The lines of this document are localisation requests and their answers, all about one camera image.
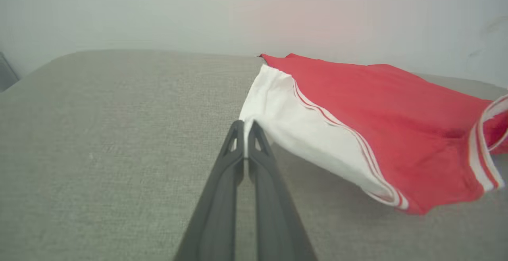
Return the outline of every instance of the cloth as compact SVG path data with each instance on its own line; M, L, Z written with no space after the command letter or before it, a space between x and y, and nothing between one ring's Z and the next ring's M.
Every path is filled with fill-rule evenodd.
M240 119L372 198L425 214L504 186L508 96L468 96L389 65L263 55Z

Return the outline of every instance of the red and white garment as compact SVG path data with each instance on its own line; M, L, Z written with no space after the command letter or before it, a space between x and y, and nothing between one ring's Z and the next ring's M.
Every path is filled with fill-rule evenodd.
M240 119L355 183L381 203L425 214L504 186L508 95L492 102L390 65L263 55Z

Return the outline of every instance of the white fabric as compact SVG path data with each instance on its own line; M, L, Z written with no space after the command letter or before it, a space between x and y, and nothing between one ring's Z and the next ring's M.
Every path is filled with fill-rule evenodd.
M363 138L307 100L290 75L263 65L240 119L245 122L245 145L256 120L275 142L293 154L355 183L382 203L407 208L407 200L375 168L375 158L367 153L370 148Z

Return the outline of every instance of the gray cushion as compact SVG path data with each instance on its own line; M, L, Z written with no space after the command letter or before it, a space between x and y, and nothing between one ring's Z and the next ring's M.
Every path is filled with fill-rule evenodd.
M0 260L169 260L263 59L90 51L0 94ZM505 90L425 79L483 98ZM409 216L273 147L320 260L508 259L506 191ZM501 167L506 176L506 167ZM254 260L254 200L238 260Z

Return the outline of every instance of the gray textured surface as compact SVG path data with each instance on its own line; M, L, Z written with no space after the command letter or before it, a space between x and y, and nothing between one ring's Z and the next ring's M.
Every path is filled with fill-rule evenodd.
M0 94L0 260L169 260L261 58L93 51ZM506 90L424 76L483 98ZM506 260L508 195L408 216L274 145L320 260ZM506 177L506 166L500 167ZM254 259L252 186L238 260Z

